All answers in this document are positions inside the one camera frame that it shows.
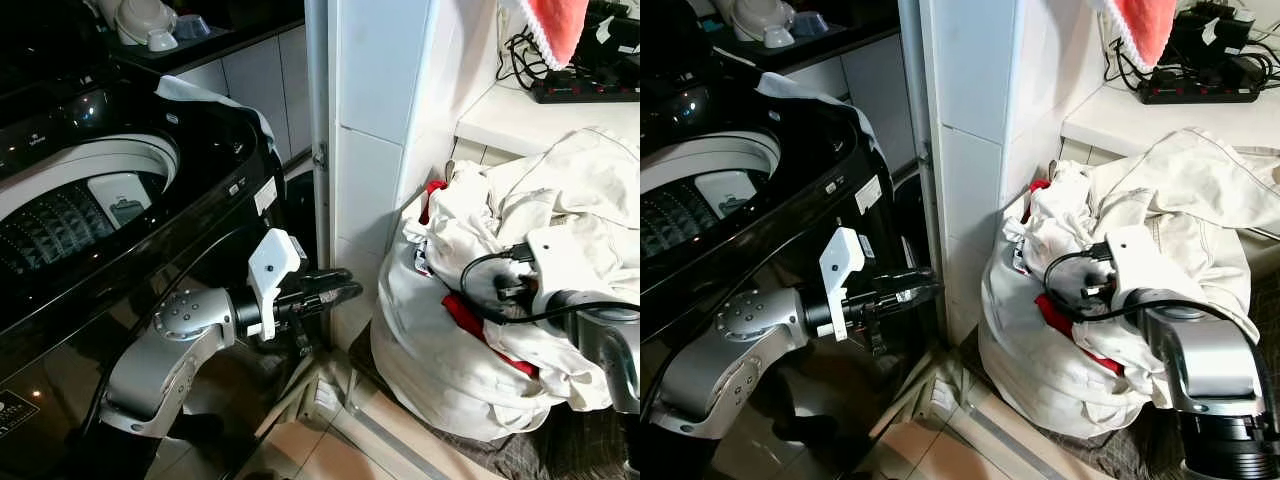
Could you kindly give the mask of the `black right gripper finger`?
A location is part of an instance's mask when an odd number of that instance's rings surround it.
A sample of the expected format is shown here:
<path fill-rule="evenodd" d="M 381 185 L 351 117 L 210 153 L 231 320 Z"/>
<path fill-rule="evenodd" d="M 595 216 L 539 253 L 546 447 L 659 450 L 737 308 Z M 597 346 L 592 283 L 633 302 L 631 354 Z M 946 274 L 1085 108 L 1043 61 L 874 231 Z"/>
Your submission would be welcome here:
<path fill-rule="evenodd" d="M 471 301 L 481 307 L 490 320 L 521 317 L 522 306 L 518 302 L 500 302 L 494 288 L 494 276 L 502 268 L 472 268 L 465 274 L 463 287 Z"/>
<path fill-rule="evenodd" d="M 1060 300 L 1082 314 L 1103 314 L 1103 300 L 1084 297 L 1084 270 L 1091 261 L 1062 261 L 1050 274 L 1050 288 Z"/>

